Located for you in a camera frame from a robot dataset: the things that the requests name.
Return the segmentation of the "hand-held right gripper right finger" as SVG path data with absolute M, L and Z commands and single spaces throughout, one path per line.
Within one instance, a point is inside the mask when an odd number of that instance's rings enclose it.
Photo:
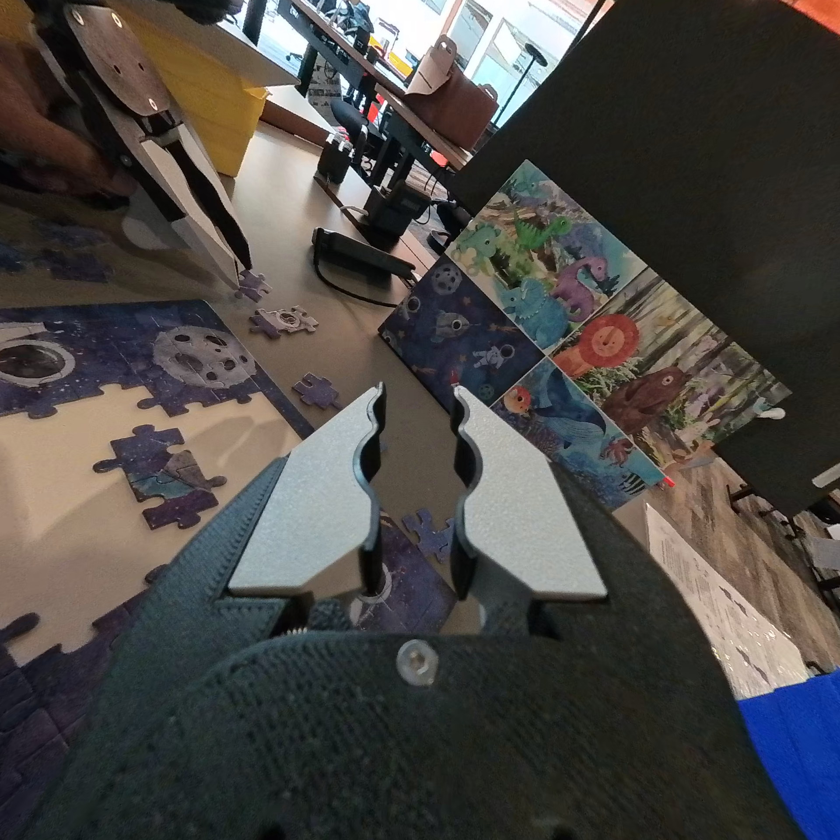
M 451 544 L 460 601 L 601 602 L 605 583 L 554 464 L 462 385 L 454 469 L 464 485 Z

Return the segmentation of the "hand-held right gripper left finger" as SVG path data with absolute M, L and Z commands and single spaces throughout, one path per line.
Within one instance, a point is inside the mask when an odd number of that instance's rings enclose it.
M 383 382 L 291 450 L 228 581 L 236 596 L 377 595 Z

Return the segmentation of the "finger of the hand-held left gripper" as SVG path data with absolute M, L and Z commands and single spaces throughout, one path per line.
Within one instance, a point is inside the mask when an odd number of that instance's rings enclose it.
M 191 127 L 179 123 L 171 132 L 164 149 L 174 160 L 197 205 L 234 255 L 243 270 L 251 270 L 253 261 L 249 243 L 235 211 L 204 147 Z
M 242 268 L 215 232 L 187 186 L 184 175 L 165 150 L 171 136 L 142 140 L 138 146 L 140 185 L 165 220 L 164 228 L 179 238 L 231 289 L 238 286 Z

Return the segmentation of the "space jigsaw puzzle board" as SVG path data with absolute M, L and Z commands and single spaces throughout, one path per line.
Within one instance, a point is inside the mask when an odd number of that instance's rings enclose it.
M 178 428 L 218 505 L 151 530 L 110 442 Z M 66 761 L 166 566 L 314 427 L 204 301 L 2 310 L 2 838 Z

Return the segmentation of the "joined planet puzzle pieces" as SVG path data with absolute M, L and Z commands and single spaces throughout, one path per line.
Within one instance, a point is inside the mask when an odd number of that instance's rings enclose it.
M 93 464 L 92 470 L 105 474 L 120 469 L 138 502 L 161 499 L 142 512 L 151 530 L 170 525 L 190 529 L 200 524 L 203 512 L 218 505 L 215 490 L 227 478 L 206 476 L 189 449 L 172 452 L 184 443 L 176 427 L 137 426 L 130 436 L 112 440 L 113 457 Z

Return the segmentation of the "person's left hand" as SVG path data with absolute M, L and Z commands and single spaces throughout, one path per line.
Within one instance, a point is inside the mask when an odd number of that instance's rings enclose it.
M 57 121 L 73 105 L 34 47 L 2 39 L 2 186 L 75 196 L 97 208 L 127 206 L 134 180 Z

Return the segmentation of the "yellow foam block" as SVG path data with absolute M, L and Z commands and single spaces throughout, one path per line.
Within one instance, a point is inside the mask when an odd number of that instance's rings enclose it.
M 268 90 L 164 24 L 111 2 L 152 59 L 219 174 L 236 177 L 268 99 Z

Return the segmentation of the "white flat box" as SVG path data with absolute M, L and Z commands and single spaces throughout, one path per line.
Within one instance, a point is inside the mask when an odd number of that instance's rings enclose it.
M 233 34 L 217 24 L 198 24 L 170 3 L 114 1 L 108 4 L 119 13 L 127 13 L 132 25 L 143 21 L 160 33 L 197 48 L 240 77 L 247 87 L 287 87 L 298 81 L 296 75 L 260 53 L 243 35 Z

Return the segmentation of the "small black charger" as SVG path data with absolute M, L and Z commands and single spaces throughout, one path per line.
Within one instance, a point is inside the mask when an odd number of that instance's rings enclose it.
M 317 174 L 327 183 L 340 185 L 354 158 L 351 142 L 339 133 L 328 135 L 318 159 Z

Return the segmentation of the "row of puzzle pieces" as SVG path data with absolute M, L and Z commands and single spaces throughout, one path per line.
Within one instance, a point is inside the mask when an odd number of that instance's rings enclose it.
M 283 335 L 315 333 L 319 325 L 315 318 L 299 306 L 281 310 L 258 308 L 248 320 L 252 333 L 263 334 L 272 340 L 279 340 Z M 328 408 L 338 411 L 342 409 L 340 393 L 326 377 L 308 372 L 292 386 L 292 390 L 308 406 L 316 406 L 323 411 Z M 432 513 L 421 508 L 405 515 L 402 524 L 416 537 L 416 546 L 424 558 L 432 557 L 440 564 L 448 561 L 454 532 L 451 519 L 446 521 L 444 528 L 437 529 Z

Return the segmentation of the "black power adapter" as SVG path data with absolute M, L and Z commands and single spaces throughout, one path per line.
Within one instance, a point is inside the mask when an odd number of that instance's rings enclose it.
M 331 266 L 376 281 L 384 282 L 394 277 L 405 281 L 415 280 L 414 264 L 345 234 L 315 227 L 311 243 L 316 261 L 325 261 Z

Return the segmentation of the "white paper tag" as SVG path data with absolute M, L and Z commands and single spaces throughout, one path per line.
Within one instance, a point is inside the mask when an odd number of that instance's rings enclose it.
M 307 100 L 324 119 L 333 120 L 332 104 L 343 99 L 340 73 L 320 54 L 316 54 Z

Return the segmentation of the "black charging dock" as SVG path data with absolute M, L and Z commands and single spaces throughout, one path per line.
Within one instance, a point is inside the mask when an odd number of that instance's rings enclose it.
M 401 237 L 432 205 L 433 198 L 401 178 L 391 186 L 373 185 L 363 206 L 362 221 L 392 238 Z

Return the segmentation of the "illustrated animal puzzle box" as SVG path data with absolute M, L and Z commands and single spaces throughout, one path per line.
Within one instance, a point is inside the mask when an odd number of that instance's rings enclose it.
M 530 161 L 379 335 L 443 408 L 464 386 L 611 510 L 791 395 Z

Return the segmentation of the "background wooden desk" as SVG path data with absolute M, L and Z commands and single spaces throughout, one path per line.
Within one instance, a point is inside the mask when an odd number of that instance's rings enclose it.
M 277 11 L 307 43 L 298 73 L 297 89 L 301 95 L 309 90 L 316 61 L 314 56 L 319 55 L 352 88 L 362 92 L 364 101 L 372 100 L 375 93 L 383 97 L 394 114 L 388 126 L 392 129 L 395 142 L 416 161 L 432 164 L 434 160 L 430 153 L 435 151 L 445 158 L 447 172 L 458 172 L 467 165 L 472 154 L 453 145 L 426 125 L 407 107 L 403 87 L 387 77 L 383 68 L 367 60 L 314 7 L 307 2 L 279 1 Z

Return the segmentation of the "laminated instruction sheet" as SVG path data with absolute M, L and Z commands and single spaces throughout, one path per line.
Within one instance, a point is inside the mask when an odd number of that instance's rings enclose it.
M 801 684 L 810 672 L 797 646 L 760 614 L 649 504 L 648 550 L 686 601 L 737 700 Z

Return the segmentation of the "black office chair base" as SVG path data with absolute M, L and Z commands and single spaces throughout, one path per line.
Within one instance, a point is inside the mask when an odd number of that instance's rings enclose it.
M 740 516 L 743 513 L 740 502 L 751 497 L 759 498 L 755 489 L 751 487 L 750 484 L 741 484 L 738 488 L 731 488 L 727 485 L 726 490 L 728 493 L 729 507 L 737 516 Z M 773 507 L 766 500 L 762 501 L 760 504 L 763 506 L 757 508 L 753 513 L 761 519 L 767 521 L 772 520 L 782 526 L 784 529 L 784 537 L 788 541 L 793 542 L 806 536 L 806 531 L 793 518 L 785 516 L 781 511 L 778 511 L 776 507 Z

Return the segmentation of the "pale paper bag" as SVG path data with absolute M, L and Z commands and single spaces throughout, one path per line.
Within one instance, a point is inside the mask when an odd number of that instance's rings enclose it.
M 429 96 L 435 93 L 452 76 L 456 57 L 454 40 L 447 35 L 439 36 L 415 68 L 407 84 L 406 95 Z

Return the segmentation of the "black floor lamp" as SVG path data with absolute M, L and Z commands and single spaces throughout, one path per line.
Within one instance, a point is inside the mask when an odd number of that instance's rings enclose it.
M 534 44 L 528 42 L 524 46 L 526 54 L 529 56 L 529 60 L 527 65 L 525 66 L 524 71 L 520 75 L 520 78 L 515 83 L 508 99 L 505 101 L 504 105 L 500 108 L 499 113 L 497 115 L 496 124 L 499 125 L 501 123 L 502 116 L 505 115 L 506 111 L 509 109 L 512 100 L 518 94 L 518 91 L 522 84 L 529 78 L 531 69 L 534 65 L 538 65 L 540 68 L 545 68 L 548 66 L 548 60 L 542 51 Z

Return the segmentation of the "blue box with tag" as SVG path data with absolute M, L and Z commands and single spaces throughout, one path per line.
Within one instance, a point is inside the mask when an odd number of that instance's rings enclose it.
M 739 700 L 752 744 L 810 839 L 839 838 L 839 671 Z

